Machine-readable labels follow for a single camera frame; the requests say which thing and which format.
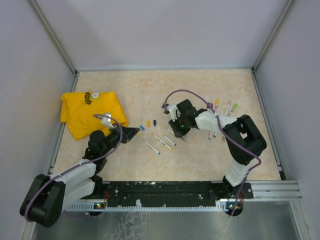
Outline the pink capped white marker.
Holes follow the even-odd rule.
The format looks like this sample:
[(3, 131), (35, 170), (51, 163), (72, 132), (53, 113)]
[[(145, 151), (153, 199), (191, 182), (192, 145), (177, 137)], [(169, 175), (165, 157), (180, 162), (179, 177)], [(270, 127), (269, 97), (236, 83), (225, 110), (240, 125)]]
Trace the pink capped white marker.
[(224, 116), (226, 117), (229, 113), (229, 110), (230, 110), (230, 106), (231, 106), (231, 100), (228, 101), (227, 103), (227, 106), (226, 106), (226, 110), (225, 110), (225, 113), (224, 113)]

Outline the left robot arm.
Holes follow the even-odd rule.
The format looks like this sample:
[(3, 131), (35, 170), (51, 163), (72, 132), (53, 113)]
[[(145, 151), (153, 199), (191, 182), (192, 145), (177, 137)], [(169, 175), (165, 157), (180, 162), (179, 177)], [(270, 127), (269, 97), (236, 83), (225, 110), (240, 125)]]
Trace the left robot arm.
[(108, 135), (101, 130), (92, 132), (85, 154), (77, 164), (56, 175), (39, 174), (34, 178), (19, 209), (20, 215), (28, 222), (49, 228), (74, 202), (88, 196), (101, 197), (104, 186), (98, 173), (107, 157), (139, 131), (138, 127), (115, 126)]

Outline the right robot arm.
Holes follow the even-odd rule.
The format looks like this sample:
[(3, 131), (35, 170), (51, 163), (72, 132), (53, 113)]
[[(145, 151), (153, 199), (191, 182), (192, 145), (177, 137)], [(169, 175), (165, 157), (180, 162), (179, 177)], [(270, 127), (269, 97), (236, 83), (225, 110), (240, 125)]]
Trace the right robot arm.
[(220, 116), (211, 109), (197, 110), (189, 99), (177, 105), (164, 104), (164, 113), (169, 114), (168, 122), (175, 137), (184, 137), (191, 129), (211, 131), (225, 137), (233, 158), (231, 167), (224, 176), (223, 192), (235, 198), (241, 192), (241, 183), (257, 159), (267, 148), (267, 142), (249, 115), (240, 117)]

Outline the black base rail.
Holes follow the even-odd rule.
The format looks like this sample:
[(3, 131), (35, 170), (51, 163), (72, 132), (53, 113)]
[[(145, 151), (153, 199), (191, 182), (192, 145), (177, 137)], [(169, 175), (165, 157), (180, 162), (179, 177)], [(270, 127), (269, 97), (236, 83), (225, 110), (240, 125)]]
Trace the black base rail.
[(110, 181), (83, 200), (105, 200), (108, 207), (214, 207), (216, 201), (252, 199), (250, 183), (232, 187), (223, 181)]

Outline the yellow t-shirt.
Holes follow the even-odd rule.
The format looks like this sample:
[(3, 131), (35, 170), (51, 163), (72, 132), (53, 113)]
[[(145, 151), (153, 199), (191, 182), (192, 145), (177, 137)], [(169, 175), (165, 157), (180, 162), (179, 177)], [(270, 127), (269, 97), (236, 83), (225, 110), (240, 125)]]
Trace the yellow t-shirt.
[(124, 110), (113, 91), (66, 92), (61, 96), (60, 121), (66, 123), (74, 140), (89, 136), (94, 131), (109, 133), (101, 120), (94, 115), (111, 114), (122, 126), (128, 126)]

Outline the left corner aluminium post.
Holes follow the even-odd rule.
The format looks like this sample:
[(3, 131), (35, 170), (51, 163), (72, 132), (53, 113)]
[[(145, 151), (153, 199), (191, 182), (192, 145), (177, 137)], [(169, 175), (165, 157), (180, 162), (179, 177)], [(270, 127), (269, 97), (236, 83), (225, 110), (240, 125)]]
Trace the left corner aluminium post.
[(62, 42), (59, 40), (58, 35), (54, 31), (53, 27), (49, 23), (47, 17), (45, 16), (44, 12), (40, 8), (39, 3), (36, 0), (27, 0), (27, 3), (30, 5), (31, 9), (33, 10), (35, 16), (39, 20), (40, 24), (42, 25), (45, 33), (48, 35), (51, 43), (57, 50), (58, 54), (60, 55), (63, 62), (67, 65), (68, 69), (72, 72), (73, 75), (77, 74), (77, 70), (71, 60), (71, 57), (67, 53), (67, 50), (63, 46)]

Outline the yellow capped slim marker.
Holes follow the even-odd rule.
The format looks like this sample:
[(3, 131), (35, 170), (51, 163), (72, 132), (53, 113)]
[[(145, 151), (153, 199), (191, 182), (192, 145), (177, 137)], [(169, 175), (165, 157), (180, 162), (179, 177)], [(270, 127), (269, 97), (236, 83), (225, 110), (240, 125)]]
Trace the yellow capped slim marker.
[(218, 112), (219, 103), (220, 103), (220, 100), (217, 98), (217, 99), (215, 100), (215, 105), (214, 105), (214, 111), (215, 111), (215, 113)]

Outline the blue eraser-cap white marker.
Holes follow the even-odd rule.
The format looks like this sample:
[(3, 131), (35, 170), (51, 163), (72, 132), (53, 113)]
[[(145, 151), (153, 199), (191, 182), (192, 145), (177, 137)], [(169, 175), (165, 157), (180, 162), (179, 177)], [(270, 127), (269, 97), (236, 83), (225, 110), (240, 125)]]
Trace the blue eraser-cap white marker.
[(171, 140), (168, 136), (166, 136), (165, 134), (162, 135), (165, 139), (167, 139), (171, 144), (173, 144), (174, 146), (176, 146), (177, 144)]

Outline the right corner aluminium post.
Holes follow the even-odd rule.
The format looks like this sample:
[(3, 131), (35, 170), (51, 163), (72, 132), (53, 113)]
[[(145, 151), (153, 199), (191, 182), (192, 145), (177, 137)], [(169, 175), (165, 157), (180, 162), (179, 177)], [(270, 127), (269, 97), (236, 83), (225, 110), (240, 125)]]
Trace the right corner aluminium post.
[(268, 35), (268, 38), (267, 38), (266, 42), (264, 43), (262, 50), (260, 51), (256, 61), (254, 62), (254, 65), (251, 67), (251, 71), (253, 73), (255, 73), (258, 70), (259, 66), (261, 65), (264, 57), (268, 53), (274, 40), (276, 39), (278, 33), (280, 32), (282, 25), (284, 24), (287, 17), (289, 16), (295, 2), (296, 2), (295, 0), (287, 0), (285, 2), (285, 5), (284, 5), (277, 21), (275, 22), (275, 25), (273, 26), (270, 34)]

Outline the lime green capped marker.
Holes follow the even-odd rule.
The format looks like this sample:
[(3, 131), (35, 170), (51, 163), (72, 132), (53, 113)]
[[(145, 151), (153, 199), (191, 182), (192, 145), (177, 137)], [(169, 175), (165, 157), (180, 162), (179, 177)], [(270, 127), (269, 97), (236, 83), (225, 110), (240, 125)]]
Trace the lime green capped marker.
[(238, 104), (235, 103), (235, 104), (232, 106), (231, 110), (229, 111), (229, 113), (228, 113), (226, 116), (229, 117), (229, 116), (235, 111), (235, 109), (236, 109), (237, 107), (238, 107)]

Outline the corner aluminium post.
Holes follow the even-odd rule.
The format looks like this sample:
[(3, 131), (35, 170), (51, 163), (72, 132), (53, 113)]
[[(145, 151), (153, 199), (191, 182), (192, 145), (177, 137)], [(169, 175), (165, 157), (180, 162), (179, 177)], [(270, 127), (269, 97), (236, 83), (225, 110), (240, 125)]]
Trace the corner aluminium post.
[(280, 32), (282, 25), (284, 24), (287, 17), (289, 16), (295, 2), (296, 2), (295, 0), (287, 0), (285, 2), (285, 5), (284, 5), (277, 21), (275, 22), (275, 25), (273, 26), (270, 34), (268, 35), (268, 38), (267, 38), (266, 42), (264, 43), (262, 50), (260, 51), (256, 61), (254, 62), (254, 65), (251, 67), (251, 71), (253, 73), (255, 73), (258, 70), (259, 66), (261, 65), (264, 57), (268, 53), (274, 40), (276, 39), (278, 33)]
[(58, 54), (60, 55), (63, 62), (67, 65), (68, 69), (72, 72), (73, 75), (77, 74), (77, 70), (71, 60), (71, 57), (67, 53), (67, 50), (63, 46), (62, 42), (59, 40), (58, 35), (54, 31), (53, 27), (49, 23), (47, 17), (45, 16), (44, 12), (40, 8), (39, 3), (36, 0), (27, 0), (27, 3), (30, 5), (31, 9), (33, 10), (35, 16), (39, 20), (40, 24), (42, 25), (45, 33), (48, 35), (51, 43), (57, 50)]

